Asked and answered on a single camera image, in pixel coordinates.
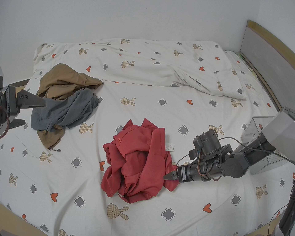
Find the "mattress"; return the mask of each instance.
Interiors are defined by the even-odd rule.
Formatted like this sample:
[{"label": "mattress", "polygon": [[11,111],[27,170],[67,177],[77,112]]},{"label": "mattress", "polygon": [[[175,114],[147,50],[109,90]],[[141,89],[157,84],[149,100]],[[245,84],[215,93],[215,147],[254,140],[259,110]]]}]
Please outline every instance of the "mattress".
[{"label": "mattress", "polygon": [[[35,94],[42,75],[54,65],[64,63],[104,81],[94,90],[100,103],[86,122],[92,126],[92,132],[80,133],[80,126],[67,128],[55,147],[61,152],[49,151],[42,145],[36,131],[30,128],[32,110],[22,110],[18,118],[25,119],[26,125],[10,130],[0,140],[0,203],[47,235],[59,236],[229,236],[235,233],[245,235],[268,223],[273,214],[288,203],[295,177],[294,167],[288,163],[254,176],[248,171],[237,179],[222,177],[217,182],[182,183],[173,192],[162,188],[156,197],[133,204],[126,203],[117,194],[109,198],[102,191],[100,183],[109,167],[102,145],[111,142],[130,119],[141,125],[147,118],[156,126],[164,127],[165,141],[174,144],[172,160],[177,162],[194,148],[195,136],[207,131],[210,125],[216,127],[219,137],[240,139],[245,125],[253,116],[274,116],[277,113],[250,69],[234,52],[223,52],[216,43],[170,42],[180,53],[188,52],[186,46],[191,47],[191,58],[195,60],[191,73],[189,67],[183,69],[185,66],[175,62],[178,58],[164,57],[165,53],[157,58],[149,54],[145,59],[144,47],[154,41],[128,42],[130,45],[127,45],[127,40],[120,44],[120,39],[89,41],[81,45],[50,43],[36,50],[34,77],[25,90]],[[136,43],[135,48],[131,47],[133,42]],[[200,47],[195,49],[193,44],[203,45],[203,50]],[[121,51],[121,45],[122,48],[123,45],[130,48]],[[168,50],[170,46],[165,45],[162,44],[161,48]],[[212,56],[211,52],[206,52],[207,45],[218,45],[220,50],[216,57],[225,61],[221,66],[216,66],[211,59],[206,62],[211,67],[211,77],[197,74],[200,67],[198,58]],[[103,56],[95,58],[94,54],[85,57],[85,52],[91,55],[94,47],[97,51],[103,48],[112,51],[107,57],[108,62],[101,59]],[[78,55],[81,48],[84,51],[79,56],[83,58],[63,57],[72,50]],[[154,64],[152,58],[161,64]],[[124,60],[128,62],[125,68],[121,65]],[[119,66],[110,74],[104,73],[116,61]],[[136,62],[141,63],[138,71],[140,67],[146,73],[152,71],[154,77],[149,78],[141,72],[142,76],[136,78],[132,74]],[[153,70],[152,65],[165,66],[165,73],[159,68]],[[128,69],[128,72],[123,74],[123,69]],[[210,83],[218,79],[214,76],[218,70],[229,76],[224,82],[228,84],[225,85],[227,94],[210,87]],[[189,78],[205,84],[206,79],[210,80],[209,89],[198,87],[199,83],[192,83]],[[129,102],[122,103],[122,98]],[[234,140],[221,140],[222,145],[227,143],[233,149],[238,146]],[[40,161],[43,152],[47,159]],[[108,206],[118,213],[117,217],[108,217]]]}]

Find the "white wall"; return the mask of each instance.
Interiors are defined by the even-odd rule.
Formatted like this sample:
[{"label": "white wall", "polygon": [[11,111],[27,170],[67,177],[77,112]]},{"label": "white wall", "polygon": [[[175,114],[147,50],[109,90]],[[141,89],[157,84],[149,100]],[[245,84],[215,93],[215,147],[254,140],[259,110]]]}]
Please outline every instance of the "white wall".
[{"label": "white wall", "polygon": [[0,65],[5,83],[30,78],[45,42],[104,38],[210,40],[238,51],[260,0],[0,0]]},{"label": "white wall", "polygon": [[294,0],[261,0],[257,23],[295,52]]}]

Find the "headboard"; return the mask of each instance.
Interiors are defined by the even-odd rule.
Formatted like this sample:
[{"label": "headboard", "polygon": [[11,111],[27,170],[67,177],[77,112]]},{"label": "headboard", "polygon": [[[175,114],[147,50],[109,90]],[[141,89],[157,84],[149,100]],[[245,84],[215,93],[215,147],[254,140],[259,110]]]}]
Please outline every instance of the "headboard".
[{"label": "headboard", "polygon": [[248,20],[241,55],[279,111],[295,108],[295,53],[259,24]]}]

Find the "red shirt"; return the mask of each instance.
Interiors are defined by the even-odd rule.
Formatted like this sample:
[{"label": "red shirt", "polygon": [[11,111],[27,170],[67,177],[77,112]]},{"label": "red shirt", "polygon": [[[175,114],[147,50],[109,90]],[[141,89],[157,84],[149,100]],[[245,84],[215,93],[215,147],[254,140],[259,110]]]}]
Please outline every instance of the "red shirt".
[{"label": "red shirt", "polygon": [[101,182],[108,197],[118,191],[125,202],[133,203],[156,196],[162,186],[173,191],[179,184],[176,180],[163,179],[177,167],[171,163],[170,152],[165,151],[165,129],[146,118],[141,126],[129,120],[103,148],[111,165]]}]

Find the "brown garment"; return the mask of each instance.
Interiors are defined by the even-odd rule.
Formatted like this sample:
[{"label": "brown garment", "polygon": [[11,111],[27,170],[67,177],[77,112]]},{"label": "brown garment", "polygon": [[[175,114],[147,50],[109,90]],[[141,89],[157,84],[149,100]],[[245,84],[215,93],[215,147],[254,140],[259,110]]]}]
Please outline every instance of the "brown garment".
[{"label": "brown garment", "polygon": [[64,100],[82,88],[96,89],[103,82],[78,73],[65,64],[57,64],[40,80],[37,96]]},{"label": "brown garment", "polygon": [[[84,73],[78,73],[65,64],[57,64],[40,80],[37,96],[64,100],[82,88],[96,89],[103,84],[99,79]],[[55,125],[56,131],[37,130],[43,145],[49,149],[54,148],[65,133],[65,128]]]}]

